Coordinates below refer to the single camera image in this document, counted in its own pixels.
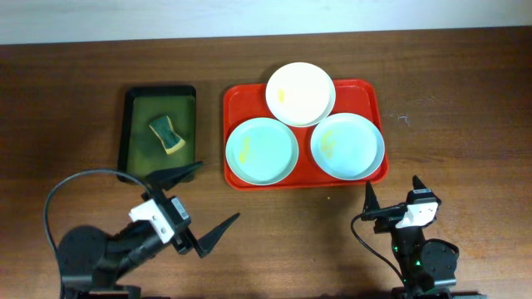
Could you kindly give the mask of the green and yellow sponge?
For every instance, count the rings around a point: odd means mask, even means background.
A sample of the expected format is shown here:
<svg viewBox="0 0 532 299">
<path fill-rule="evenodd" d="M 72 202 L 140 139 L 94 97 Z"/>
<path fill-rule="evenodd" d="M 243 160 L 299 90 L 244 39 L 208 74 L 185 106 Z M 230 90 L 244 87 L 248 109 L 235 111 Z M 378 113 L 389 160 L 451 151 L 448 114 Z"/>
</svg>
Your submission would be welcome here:
<svg viewBox="0 0 532 299">
<path fill-rule="evenodd" d="M 164 151 L 170 155 L 183 148 L 186 141 L 179 136 L 168 115 L 163 115 L 149 123 L 149 127 L 161 142 Z"/>
</svg>

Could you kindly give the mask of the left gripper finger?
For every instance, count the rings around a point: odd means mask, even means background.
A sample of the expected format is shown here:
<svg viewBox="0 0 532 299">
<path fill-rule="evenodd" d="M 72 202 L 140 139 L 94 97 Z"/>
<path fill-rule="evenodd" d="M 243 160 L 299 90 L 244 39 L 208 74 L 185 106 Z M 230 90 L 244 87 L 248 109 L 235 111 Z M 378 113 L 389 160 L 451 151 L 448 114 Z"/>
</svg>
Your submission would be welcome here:
<svg viewBox="0 0 532 299">
<path fill-rule="evenodd" d="M 213 251 L 215 245 L 222 238 L 226 230 L 239 218 L 239 216 L 240 213 L 232 215 L 196 241 L 195 251 L 200 258 L 206 257 Z"/>
<path fill-rule="evenodd" d="M 168 191 L 177 184 L 188 183 L 194 179 L 195 171 L 203 166 L 202 161 L 196 161 L 186 166 L 156 170 L 146 175 L 145 180 L 153 189 Z"/>
</svg>

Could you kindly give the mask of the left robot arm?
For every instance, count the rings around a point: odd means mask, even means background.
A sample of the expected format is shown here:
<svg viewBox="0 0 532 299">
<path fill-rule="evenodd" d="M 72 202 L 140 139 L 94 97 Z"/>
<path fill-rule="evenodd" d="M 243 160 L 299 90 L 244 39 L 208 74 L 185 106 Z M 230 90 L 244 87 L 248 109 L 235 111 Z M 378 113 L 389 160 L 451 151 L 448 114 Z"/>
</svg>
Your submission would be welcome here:
<svg viewBox="0 0 532 299">
<path fill-rule="evenodd" d="M 140 298 L 141 288 L 117 282 L 159 252 L 173 246 L 180 255 L 194 250 L 203 258 L 210 254 L 225 231 L 238 219 L 236 213 L 202 238 L 189 229 L 191 216 L 176 196 L 165 192 L 190 177 L 202 163 L 157 170 L 145 179 L 113 169 L 89 169 L 64 181 L 88 174 L 114 174 L 140 185 L 143 203 L 129 212 L 131 223 L 115 235 L 94 226 L 70 230 L 53 245 L 61 278 L 61 298 Z"/>
</svg>

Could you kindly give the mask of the white plate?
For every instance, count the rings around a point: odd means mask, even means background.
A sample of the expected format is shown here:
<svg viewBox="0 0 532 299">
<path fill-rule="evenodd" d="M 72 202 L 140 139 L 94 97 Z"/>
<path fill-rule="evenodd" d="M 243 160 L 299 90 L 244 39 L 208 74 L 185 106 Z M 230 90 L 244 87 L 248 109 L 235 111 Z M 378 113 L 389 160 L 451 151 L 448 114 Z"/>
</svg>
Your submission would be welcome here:
<svg viewBox="0 0 532 299">
<path fill-rule="evenodd" d="M 336 90 L 329 74 L 319 66 L 293 62 L 269 77 L 265 100 L 270 112 L 285 125 L 309 127 L 332 112 Z"/>
</svg>

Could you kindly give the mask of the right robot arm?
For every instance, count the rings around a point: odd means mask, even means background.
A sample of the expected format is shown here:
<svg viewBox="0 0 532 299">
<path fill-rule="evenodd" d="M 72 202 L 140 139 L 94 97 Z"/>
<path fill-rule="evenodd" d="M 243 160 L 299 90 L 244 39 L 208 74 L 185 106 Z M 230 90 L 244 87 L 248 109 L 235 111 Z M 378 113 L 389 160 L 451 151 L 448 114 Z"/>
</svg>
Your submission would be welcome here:
<svg viewBox="0 0 532 299">
<path fill-rule="evenodd" d="M 423 229 L 436 221 L 441 200 L 417 176 L 406 200 L 382 208 L 372 185 L 366 183 L 361 220 L 374 223 L 376 234 L 388 233 L 399 267 L 402 286 L 392 290 L 395 298 L 449 298 L 456 284 L 459 248 L 437 238 L 427 239 Z"/>
</svg>

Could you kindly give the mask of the light green plate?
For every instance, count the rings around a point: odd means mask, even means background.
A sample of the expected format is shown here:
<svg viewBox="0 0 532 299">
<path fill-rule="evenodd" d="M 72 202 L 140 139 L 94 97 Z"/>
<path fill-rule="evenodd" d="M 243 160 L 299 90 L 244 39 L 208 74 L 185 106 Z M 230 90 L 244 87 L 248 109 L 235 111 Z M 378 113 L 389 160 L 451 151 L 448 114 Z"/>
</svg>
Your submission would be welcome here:
<svg viewBox="0 0 532 299">
<path fill-rule="evenodd" d="M 239 179 L 257 186 L 286 179 L 298 162 L 295 134 L 282 122 L 266 117 L 246 120 L 229 135 L 225 160 Z"/>
</svg>

